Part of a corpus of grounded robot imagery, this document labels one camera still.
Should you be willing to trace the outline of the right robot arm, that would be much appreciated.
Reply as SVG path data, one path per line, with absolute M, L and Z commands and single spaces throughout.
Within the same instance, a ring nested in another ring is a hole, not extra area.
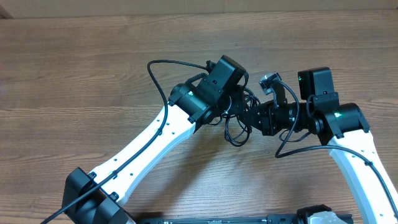
M 278 73 L 259 82 L 265 94 L 274 99 L 238 116 L 246 126 L 265 136 L 286 129 L 289 134 L 304 129 L 318 137 L 320 145 L 289 152 L 278 149 L 276 158 L 326 149 L 337 163 L 365 223 L 397 223 L 397 190 L 389 178 L 374 144 L 370 125 L 358 105 L 340 104 L 328 67 L 298 73 L 300 94 L 288 103 L 290 91 Z

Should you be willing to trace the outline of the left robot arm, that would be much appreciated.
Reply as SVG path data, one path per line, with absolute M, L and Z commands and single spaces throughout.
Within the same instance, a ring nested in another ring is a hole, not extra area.
M 139 182 L 171 149 L 230 111 L 232 96 L 243 89 L 240 79 L 248 73 L 231 58 L 208 61 L 202 73 L 161 96 L 160 113 L 124 149 L 89 173 L 71 172 L 62 207 L 50 218 L 64 213 L 73 223 L 134 223 L 123 206 Z

